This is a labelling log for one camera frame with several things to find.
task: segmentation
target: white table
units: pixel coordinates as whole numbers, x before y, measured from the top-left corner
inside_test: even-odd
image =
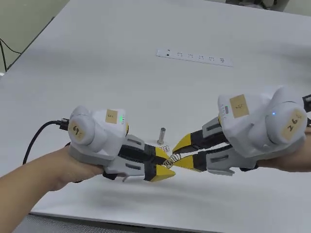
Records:
[[[158,58],[171,48],[231,58],[234,67]],[[173,147],[218,114],[220,93],[288,84],[310,94],[311,18],[202,0],[72,0],[0,80],[0,175],[22,162],[36,130],[77,105],[125,108],[130,132]],[[49,127],[30,155],[64,146]],[[226,233],[310,232],[310,173],[174,168],[158,183],[98,176],[49,193],[50,216]]]

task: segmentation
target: metal spring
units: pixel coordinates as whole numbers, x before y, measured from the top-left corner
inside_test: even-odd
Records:
[[[169,152],[170,151],[170,147],[169,146],[162,146],[162,147],[160,147],[160,149],[164,150],[164,152]]]
[[[172,154],[164,163],[162,164],[164,167],[170,169],[173,167],[174,163],[181,160],[181,154]]]

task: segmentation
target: metal screw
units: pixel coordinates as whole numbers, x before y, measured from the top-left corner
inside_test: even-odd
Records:
[[[163,145],[163,144],[164,144],[164,135],[165,135],[165,131],[166,131],[165,128],[161,128],[161,130],[160,130],[160,136],[159,136],[159,139],[158,139],[158,141],[157,141],[157,143],[158,143],[159,145]]]

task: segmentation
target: power outlet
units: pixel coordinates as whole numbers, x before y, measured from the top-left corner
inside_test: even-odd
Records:
[[[157,49],[156,55],[158,57],[166,57],[178,60],[185,60],[191,62],[200,62],[200,63],[207,63],[225,67],[233,67],[230,59],[223,58],[223,57],[215,57],[215,56],[206,56],[202,54],[193,54],[193,53],[186,53],[181,51],[173,51],[173,50],[166,50],[166,49]]]

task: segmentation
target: hand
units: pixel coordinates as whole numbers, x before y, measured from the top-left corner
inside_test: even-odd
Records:
[[[302,148],[293,154],[257,162],[260,167],[271,167],[288,172],[311,171],[311,128],[306,129],[307,139]]]
[[[49,153],[34,162],[52,173],[53,182],[50,191],[57,191],[70,182],[90,179],[103,173],[100,166],[80,163],[68,154],[68,147]]]

